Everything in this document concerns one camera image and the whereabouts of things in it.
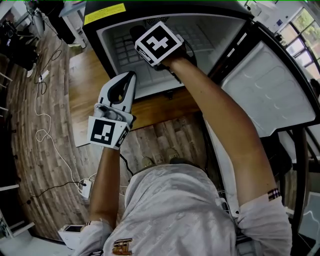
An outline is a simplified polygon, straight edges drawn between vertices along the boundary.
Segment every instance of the window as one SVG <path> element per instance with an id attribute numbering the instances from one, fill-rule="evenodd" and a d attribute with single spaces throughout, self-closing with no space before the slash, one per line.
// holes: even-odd
<path id="1" fill-rule="evenodd" d="M 313 22 L 314 19 L 310 15 L 310 13 L 306 9 L 302 9 L 296 16 L 293 18 L 292 23 L 294 26 L 301 32 L 303 31 L 308 25 Z"/>
<path id="2" fill-rule="evenodd" d="M 308 72 L 310 73 L 310 75 L 314 78 L 314 79 L 320 79 L 320 74 L 319 71 L 317 69 L 316 64 L 312 63 L 311 65 L 307 66 L 305 68 L 306 70 L 308 70 Z"/>
<path id="3" fill-rule="evenodd" d="M 304 44 L 301 42 L 299 38 L 297 38 L 293 43 L 291 43 L 287 48 L 286 51 L 291 55 L 294 56 L 295 54 L 301 52 L 303 50 Z"/>
<path id="4" fill-rule="evenodd" d="M 304 66 L 304 67 L 312 62 L 312 59 L 306 50 L 303 53 L 299 54 L 297 57 L 295 57 L 295 60 L 301 66 Z"/>
<path id="5" fill-rule="evenodd" d="M 298 33 L 294 30 L 294 28 L 290 24 L 288 24 L 281 31 L 281 35 L 284 40 L 284 42 L 282 44 L 287 45 L 287 44 L 291 43 L 295 38 L 297 38 Z"/>
<path id="6" fill-rule="evenodd" d="M 302 9 L 280 32 L 286 51 L 315 79 L 320 79 L 320 27 Z"/>
<path id="7" fill-rule="evenodd" d="M 320 57 L 320 27 L 313 22 L 303 33 L 303 37 L 307 41 L 315 57 Z"/>

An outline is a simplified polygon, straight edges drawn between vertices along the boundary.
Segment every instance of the cable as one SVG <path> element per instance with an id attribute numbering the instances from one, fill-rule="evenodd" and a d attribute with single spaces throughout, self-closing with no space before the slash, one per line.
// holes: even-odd
<path id="1" fill-rule="evenodd" d="M 127 169 L 127 171 L 131 174 L 131 176 L 134 176 L 134 173 L 130 170 L 129 166 L 128 166 L 128 161 L 127 159 L 125 159 L 125 157 L 120 153 L 120 157 L 122 158 L 122 160 L 124 161 L 125 167 Z"/>
<path id="2" fill-rule="evenodd" d="M 68 167 L 68 169 L 70 170 L 70 173 L 71 173 L 71 179 L 72 181 L 74 182 L 74 184 L 76 185 L 76 182 L 74 180 L 74 176 L 73 176 L 73 173 L 72 173 L 72 170 L 69 166 L 69 164 L 66 162 L 66 160 L 61 156 L 61 154 L 59 153 L 59 151 L 57 150 L 56 148 L 56 145 L 55 145 L 55 142 L 54 142 L 54 139 L 51 137 L 51 135 L 49 134 L 50 133 L 50 130 L 51 130 L 51 116 L 47 113 L 41 113 L 41 114 L 38 114 L 37 113 L 37 110 L 36 110 L 36 100 L 37 100 L 37 96 L 38 96 L 38 90 L 39 90 L 39 82 L 36 86 L 36 94 L 35 94 L 35 97 L 34 97 L 34 112 L 35 114 L 38 116 L 38 117 L 41 117 L 41 116 L 47 116 L 50 118 L 50 121 L 49 121 L 49 129 L 48 131 L 46 131 L 45 129 L 40 129 L 40 130 L 37 130 L 36 133 L 35 133 L 35 139 L 38 141 L 38 142 L 42 142 L 45 137 L 49 137 L 51 140 L 52 140 L 52 144 L 53 144 L 53 147 L 55 149 L 55 151 L 58 153 L 59 157 L 63 160 L 63 162 L 66 164 L 66 166 Z M 38 133 L 39 132 L 44 132 L 44 136 L 41 138 L 41 139 L 38 139 Z M 79 184 L 76 185 L 77 189 L 78 189 L 78 193 L 81 194 L 82 190 L 79 188 Z"/>
<path id="3" fill-rule="evenodd" d="M 42 17 L 45 17 L 45 16 L 48 17 L 48 15 L 54 11 L 54 9 L 57 7 L 57 5 L 58 5 L 58 4 L 56 4 L 56 6 L 53 7 L 52 10 L 51 10 L 48 14 L 44 14 L 44 16 L 42 16 Z"/>
<path id="4" fill-rule="evenodd" d="M 309 249 L 311 250 L 312 248 L 310 247 L 310 245 L 306 242 L 306 240 L 304 240 L 304 238 L 298 233 L 298 236 L 301 237 L 301 239 L 305 242 L 306 246 L 309 247 Z"/>
<path id="5" fill-rule="evenodd" d="M 318 230 L 316 231 L 316 237 L 318 238 L 318 236 L 319 236 L 319 231 L 320 231 L 320 222 L 319 222 L 319 220 L 317 220 L 317 219 L 314 217 L 314 214 L 313 214 L 312 210 L 308 210 L 306 213 L 303 214 L 303 216 L 306 216 L 306 215 L 308 215 L 308 214 L 311 214 L 312 220 L 318 224 Z"/>
<path id="6" fill-rule="evenodd" d="M 54 188 L 60 188 L 60 187 L 63 187 L 63 186 L 65 186 L 65 185 L 69 184 L 69 183 L 78 183 L 78 184 L 81 184 L 82 186 L 86 186 L 86 184 L 80 183 L 79 181 L 68 181 L 68 182 L 66 182 L 66 183 L 64 183 L 64 184 L 62 184 L 62 185 L 59 185 L 59 186 L 49 187 L 49 188 L 47 188 L 45 191 L 41 192 L 41 193 L 38 194 L 38 195 L 33 195 L 33 196 L 31 196 L 31 197 L 29 198 L 29 200 L 27 200 L 26 202 L 24 202 L 24 203 L 21 204 L 20 206 L 24 206 L 25 204 L 30 205 L 32 198 L 38 198 L 38 197 L 42 196 L 42 195 L 43 195 L 45 192 L 47 192 L 48 190 L 52 190 L 52 189 L 54 189 Z"/>
<path id="7" fill-rule="evenodd" d="M 46 23 L 45 20 L 43 20 L 45 22 L 45 24 L 58 36 L 57 32 L 54 31 L 54 29 L 49 26 L 48 23 Z M 48 88 L 48 85 L 45 81 L 42 80 L 42 73 L 43 71 L 45 70 L 45 68 L 48 66 L 49 62 L 50 61 L 55 61 L 56 59 L 58 59 L 62 53 L 62 50 L 60 49 L 60 47 L 62 46 L 62 39 L 60 38 L 61 42 L 60 42 L 60 45 L 58 46 L 58 48 L 51 54 L 51 57 L 49 58 L 49 60 L 47 61 L 47 63 L 44 65 L 44 67 L 42 68 L 42 70 L 39 72 L 38 74 L 38 66 L 36 65 L 35 66 L 35 74 L 34 74 L 34 79 L 33 79 L 33 83 L 34 84 L 38 84 L 40 83 L 41 84 L 41 94 L 44 95 L 47 91 L 47 88 Z"/>
<path id="8" fill-rule="evenodd" d="M 90 177 L 88 177 L 88 178 L 83 178 L 83 179 L 81 179 L 79 182 L 81 182 L 81 181 L 84 181 L 84 180 L 88 180 L 88 181 L 92 181 L 92 182 L 94 182 L 95 180 L 94 179 L 92 179 L 92 177 L 94 176 L 94 175 L 96 175 L 97 173 L 94 173 L 94 174 L 92 174 Z"/>

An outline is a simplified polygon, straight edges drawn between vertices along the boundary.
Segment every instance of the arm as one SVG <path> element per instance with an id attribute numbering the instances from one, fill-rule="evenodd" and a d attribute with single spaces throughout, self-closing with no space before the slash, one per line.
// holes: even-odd
<path id="1" fill-rule="evenodd" d="M 98 172 L 90 199 L 90 221 L 100 218 L 116 227 L 119 207 L 120 152 L 105 147 L 102 152 Z"/>
<path id="2" fill-rule="evenodd" d="M 163 62 L 183 82 L 228 153 L 239 205 L 276 188 L 256 128 L 244 110 L 200 69 L 184 58 Z"/>

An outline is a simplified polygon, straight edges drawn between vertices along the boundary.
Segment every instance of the fridge door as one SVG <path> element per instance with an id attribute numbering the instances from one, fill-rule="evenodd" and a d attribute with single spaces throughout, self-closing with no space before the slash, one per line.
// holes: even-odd
<path id="1" fill-rule="evenodd" d="M 260 137 L 314 121 L 315 110 L 283 61 L 260 41 L 221 83 Z"/>
<path id="2" fill-rule="evenodd" d="M 319 102 L 304 73 L 259 24 L 247 27 L 238 35 L 211 74 L 211 78 L 248 114 L 260 137 L 320 122 Z M 236 217 L 239 205 L 234 168 L 208 123 L 207 128 L 226 198 Z"/>

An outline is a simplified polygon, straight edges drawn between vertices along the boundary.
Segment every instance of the shirt logo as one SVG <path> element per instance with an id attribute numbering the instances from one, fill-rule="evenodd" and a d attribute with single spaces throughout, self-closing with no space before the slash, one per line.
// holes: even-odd
<path id="1" fill-rule="evenodd" d="M 112 253 L 114 255 L 132 255 L 129 250 L 129 243 L 132 242 L 132 238 L 119 239 L 113 243 Z"/>

